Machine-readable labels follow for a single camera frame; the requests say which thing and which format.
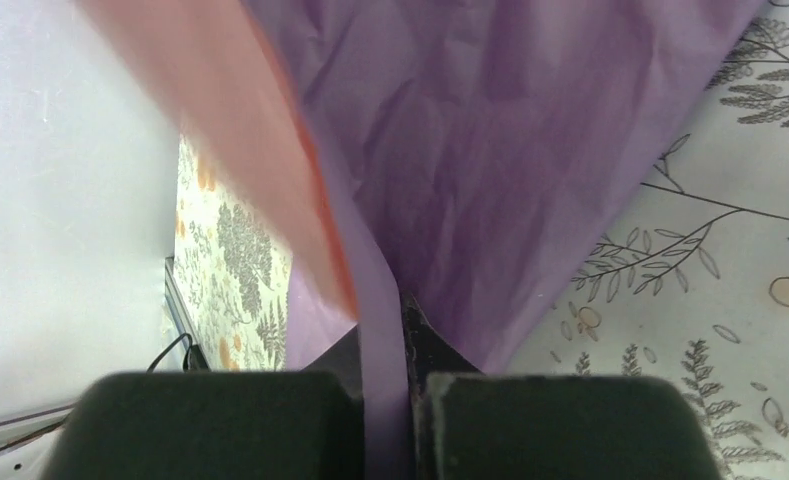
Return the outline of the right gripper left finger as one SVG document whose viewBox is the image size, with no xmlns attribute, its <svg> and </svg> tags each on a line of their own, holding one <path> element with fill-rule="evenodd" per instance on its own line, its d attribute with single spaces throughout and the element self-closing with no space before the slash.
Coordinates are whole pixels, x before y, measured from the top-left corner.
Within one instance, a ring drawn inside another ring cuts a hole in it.
<svg viewBox="0 0 789 480">
<path fill-rule="evenodd" d="M 89 388 L 45 479 L 360 479 L 358 337 L 283 372 L 126 373 Z"/>
</svg>

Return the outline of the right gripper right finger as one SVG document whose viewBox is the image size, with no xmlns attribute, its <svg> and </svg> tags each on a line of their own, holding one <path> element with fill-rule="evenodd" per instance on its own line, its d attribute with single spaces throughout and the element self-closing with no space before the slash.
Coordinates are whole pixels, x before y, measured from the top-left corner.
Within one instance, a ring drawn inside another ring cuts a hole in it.
<svg viewBox="0 0 789 480">
<path fill-rule="evenodd" d="M 401 298 L 419 479 L 716 479 L 699 422 L 652 377 L 490 376 Z"/>
</svg>

